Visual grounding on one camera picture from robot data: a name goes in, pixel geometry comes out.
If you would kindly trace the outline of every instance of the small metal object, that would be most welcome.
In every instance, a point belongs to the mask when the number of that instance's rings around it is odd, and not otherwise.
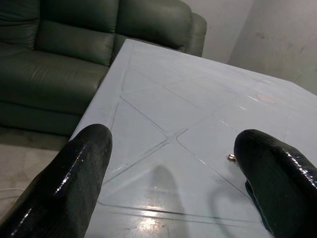
[[[227,156],[227,160],[229,160],[229,161],[231,161],[231,162],[234,162],[234,163],[237,162],[236,157],[235,157],[234,155],[228,155],[228,156]]]

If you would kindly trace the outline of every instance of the floor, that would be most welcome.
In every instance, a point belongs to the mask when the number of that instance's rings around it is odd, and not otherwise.
[[[67,141],[64,136],[0,126],[0,219]]]

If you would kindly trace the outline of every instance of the table surface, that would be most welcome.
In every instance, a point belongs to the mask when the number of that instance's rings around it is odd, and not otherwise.
[[[127,40],[73,134],[113,134],[85,237],[271,237],[226,155],[254,128],[317,165],[316,108],[291,82]]]

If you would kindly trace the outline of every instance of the glossy surface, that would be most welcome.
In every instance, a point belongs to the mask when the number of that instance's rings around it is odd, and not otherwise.
[[[234,154],[250,196],[274,236],[315,236],[316,167],[296,148],[258,130],[241,132]]]
[[[316,164],[317,97],[291,82],[128,40],[81,119],[113,153],[86,238],[268,238],[226,159],[249,128]]]
[[[112,140],[91,125],[69,141],[2,219],[1,238],[82,238],[109,163]]]

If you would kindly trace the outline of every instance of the white wall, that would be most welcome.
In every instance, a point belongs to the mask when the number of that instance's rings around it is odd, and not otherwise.
[[[203,57],[227,62],[254,0],[182,0],[208,24]]]
[[[229,63],[317,94],[317,0],[255,0]]]

